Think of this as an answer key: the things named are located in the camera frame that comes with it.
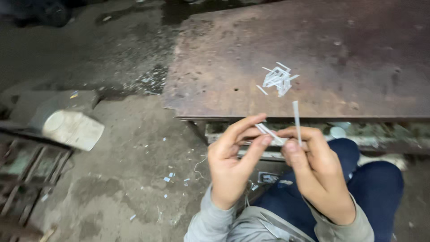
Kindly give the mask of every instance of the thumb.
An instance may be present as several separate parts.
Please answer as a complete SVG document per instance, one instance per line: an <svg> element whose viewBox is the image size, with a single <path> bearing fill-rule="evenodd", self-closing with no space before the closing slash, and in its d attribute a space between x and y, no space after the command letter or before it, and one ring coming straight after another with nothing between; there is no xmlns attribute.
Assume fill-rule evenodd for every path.
<svg viewBox="0 0 430 242"><path fill-rule="evenodd" d="M270 142L272 142L272 137L268 134L260 135L256 138L239 162L240 169L251 174Z"/></svg>
<svg viewBox="0 0 430 242"><path fill-rule="evenodd" d="M315 191L323 187L314 176L306 154L298 145L296 140L289 140L285 142L281 149L282 155L289 159L291 167L293 168L297 186L299 191L306 197L312 196Z"/></svg>

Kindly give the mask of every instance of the gray sleeve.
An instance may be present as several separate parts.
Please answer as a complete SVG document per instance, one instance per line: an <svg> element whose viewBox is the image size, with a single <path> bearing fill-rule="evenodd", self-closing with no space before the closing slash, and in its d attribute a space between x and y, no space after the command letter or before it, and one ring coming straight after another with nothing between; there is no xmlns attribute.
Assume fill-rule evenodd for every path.
<svg viewBox="0 0 430 242"><path fill-rule="evenodd" d="M356 210L355 220L348 225L336 225L317 211L306 199L305 202L316 220L315 234L320 242L374 242L375 235L369 220L350 194Z"/></svg>
<svg viewBox="0 0 430 242"><path fill-rule="evenodd" d="M231 224L236 213L233 206L229 210L217 208L211 200L212 184L206 190L200 203L200 212L193 216L188 226L184 242L195 241L225 241L231 230Z"/></svg>

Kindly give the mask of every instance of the blue jeans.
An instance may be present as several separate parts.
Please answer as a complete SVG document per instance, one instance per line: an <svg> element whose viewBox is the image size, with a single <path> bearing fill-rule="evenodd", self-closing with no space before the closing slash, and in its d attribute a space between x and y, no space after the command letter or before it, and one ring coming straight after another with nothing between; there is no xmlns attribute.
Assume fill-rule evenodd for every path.
<svg viewBox="0 0 430 242"><path fill-rule="evenodd" d="M394 214L403 194L400 170L386 161L357 167L360 153L352 140L331 140L329 146L341 161L348 190L366 213L375 233L375 242L390 242ZM280 179L290 180L293 184L275 183L252 205L270 210L318 241L313 230L316 221L301 197L294 172L284 174Z"/></svg>

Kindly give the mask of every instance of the person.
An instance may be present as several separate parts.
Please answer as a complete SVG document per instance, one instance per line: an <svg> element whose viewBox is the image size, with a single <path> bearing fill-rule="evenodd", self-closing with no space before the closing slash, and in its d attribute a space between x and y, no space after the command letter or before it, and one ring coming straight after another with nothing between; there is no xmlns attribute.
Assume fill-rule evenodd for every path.
<svg viewBox="0 0 430 242"><path fill-rule="evenodd" d="M403 193L400 170L378 161L357 167L359 150L348 139L329 141L315 128L277 131L290 138L281 153L292 172L281 176L238 218L235 204L272 138L254 127L265 114L234 123L208 148L212 183L184 241L389 242ZM254 138L241 160L237 153Z"/></svg>

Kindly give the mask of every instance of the hand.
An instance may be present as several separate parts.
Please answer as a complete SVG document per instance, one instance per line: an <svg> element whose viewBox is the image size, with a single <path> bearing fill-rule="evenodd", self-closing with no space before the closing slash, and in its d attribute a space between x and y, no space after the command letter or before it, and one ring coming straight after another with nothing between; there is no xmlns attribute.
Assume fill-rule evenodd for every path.
<svg viewBox="0 0 430 242"><path fill-rule="evenodd" d="M212 202L222 210L233 207L245 191L249 176L264 150L272 141L254 127L266 114L249 116L230 127L213 144L209 145L208 158L212 176ZM253 140L245 156L239 161L237 152L248 137Z"/></svg>
<svg viewBox="0 0 430 242"><path fill-rule="evenodd" d="M319 129L301 127L302 147L297 130L289 127L277 132L291 138L281 149L293 168L300 193L322 214L338 225L354 221L356 211L349 195L337 154L332 151Z"/></svg>

